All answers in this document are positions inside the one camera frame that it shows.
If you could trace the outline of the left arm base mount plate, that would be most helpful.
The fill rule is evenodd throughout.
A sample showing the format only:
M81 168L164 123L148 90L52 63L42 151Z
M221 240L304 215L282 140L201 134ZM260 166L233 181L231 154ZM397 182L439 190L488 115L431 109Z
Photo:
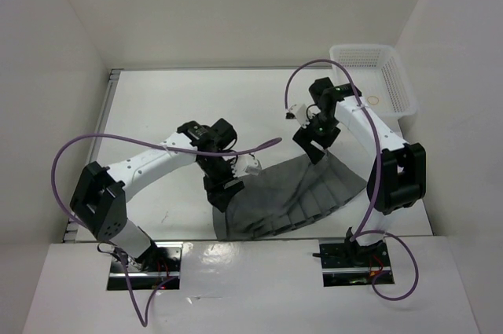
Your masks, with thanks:
M179 290L182 268L182 244L158 243L158 255L153 259L137 262L123 252L125 266L121 263L119 252L114 250L106 289L126 291L126 273L133 291Z

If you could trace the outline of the grey pleated skirt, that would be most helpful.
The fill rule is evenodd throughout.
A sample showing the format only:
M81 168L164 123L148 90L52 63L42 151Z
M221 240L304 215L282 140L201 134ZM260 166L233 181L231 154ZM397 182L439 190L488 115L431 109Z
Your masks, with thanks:
M218 240L258 240L303 228L329 216L366 189L366 180L332 153L306 155L241 178L244 189L222 213L213 209Z

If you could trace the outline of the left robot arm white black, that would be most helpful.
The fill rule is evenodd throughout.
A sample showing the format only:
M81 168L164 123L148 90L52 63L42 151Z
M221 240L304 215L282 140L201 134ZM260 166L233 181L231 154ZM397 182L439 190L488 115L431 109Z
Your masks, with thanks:
M137 270L152 270L167 262L165 251L127 217L127 202L142 189L177 169L196 163L204 173L208 202L220 211L243 188L230 160L221 154L237 140L224 119L212 126L190 121L181 125L159 149L149 149L128 160L83 168L70 207L100 242L121 248Z

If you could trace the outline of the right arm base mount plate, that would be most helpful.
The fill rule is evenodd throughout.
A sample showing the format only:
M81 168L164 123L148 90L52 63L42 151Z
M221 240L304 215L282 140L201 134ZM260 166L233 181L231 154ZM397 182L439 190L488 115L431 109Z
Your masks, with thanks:
M380 241L369 251L352 255L348 241L321 240L312 254L321 263L325 287L350 287L376 284L394 284L387 245Z

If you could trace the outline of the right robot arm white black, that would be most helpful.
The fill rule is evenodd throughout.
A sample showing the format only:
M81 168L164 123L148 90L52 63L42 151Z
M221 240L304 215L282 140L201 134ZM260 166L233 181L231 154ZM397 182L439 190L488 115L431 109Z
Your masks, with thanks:
M365 104L353 84L336 86L329 78L317 79L309 93L318 108L311 114L306 105L293 105L287 116L299 122L294 142L312 164L319 163L343 124L373 157L367 182L369 208L356 229L349 229L344 240L345 259L361 266L374 253L389 227L390 217L401 208L413 206L426 192L426 152L391 130Z

